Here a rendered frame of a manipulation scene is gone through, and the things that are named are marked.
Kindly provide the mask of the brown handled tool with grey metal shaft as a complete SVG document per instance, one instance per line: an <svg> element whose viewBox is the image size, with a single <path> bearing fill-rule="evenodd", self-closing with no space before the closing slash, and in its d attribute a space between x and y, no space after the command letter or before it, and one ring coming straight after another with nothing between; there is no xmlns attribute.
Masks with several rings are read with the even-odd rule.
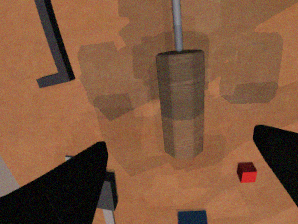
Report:
<svg viewBox="0 0 298 224"><path fill-rule="evenodd" d="M165 152L176 160L204 151L205 52L182 51L180 0L172 0L174 51L156 56Z"/></svg>

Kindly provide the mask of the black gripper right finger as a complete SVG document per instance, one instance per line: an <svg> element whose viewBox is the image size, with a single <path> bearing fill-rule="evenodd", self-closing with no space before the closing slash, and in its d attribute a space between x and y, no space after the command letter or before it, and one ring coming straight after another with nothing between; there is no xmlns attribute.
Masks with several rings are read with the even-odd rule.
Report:
<svg viewBox="0 0 298 224"><path fill-rule="evenodd" d="M255 125L253 141L271 171L298 206L298 133L270 125Z"/></svg>

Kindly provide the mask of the blue block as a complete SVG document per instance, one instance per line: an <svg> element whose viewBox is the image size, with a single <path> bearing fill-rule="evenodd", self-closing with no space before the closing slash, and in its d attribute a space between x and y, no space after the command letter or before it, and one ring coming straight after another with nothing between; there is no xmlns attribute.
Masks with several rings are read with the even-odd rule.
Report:
<svg viewBox="0 0 298 224"><path fill-rule="evenodd" d="M208 224L206 210L189 210L189 212L178 212L177 224Z"/></svg>

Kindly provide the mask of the red square block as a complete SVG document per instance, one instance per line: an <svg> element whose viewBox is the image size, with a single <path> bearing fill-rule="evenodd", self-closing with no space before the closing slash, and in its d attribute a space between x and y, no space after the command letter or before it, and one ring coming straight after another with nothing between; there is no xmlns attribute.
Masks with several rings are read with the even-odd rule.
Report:
<svg viewBox="0 0 298 224"><path fill-rule="evenodd" d="M237 175L241 183L254 183L257 171L255 171L253 161L251 163L238 163Z"/></svg>

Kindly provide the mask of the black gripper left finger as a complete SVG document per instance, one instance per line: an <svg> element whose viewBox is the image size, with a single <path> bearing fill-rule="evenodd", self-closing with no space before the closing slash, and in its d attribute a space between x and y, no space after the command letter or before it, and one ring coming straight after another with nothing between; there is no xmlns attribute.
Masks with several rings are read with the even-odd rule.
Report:
<svg viewBox="0 0 298 224"><path fill-rule="evenodd" d="M0 197L0 224L93 224L108 167L104 141Z"/></svg>

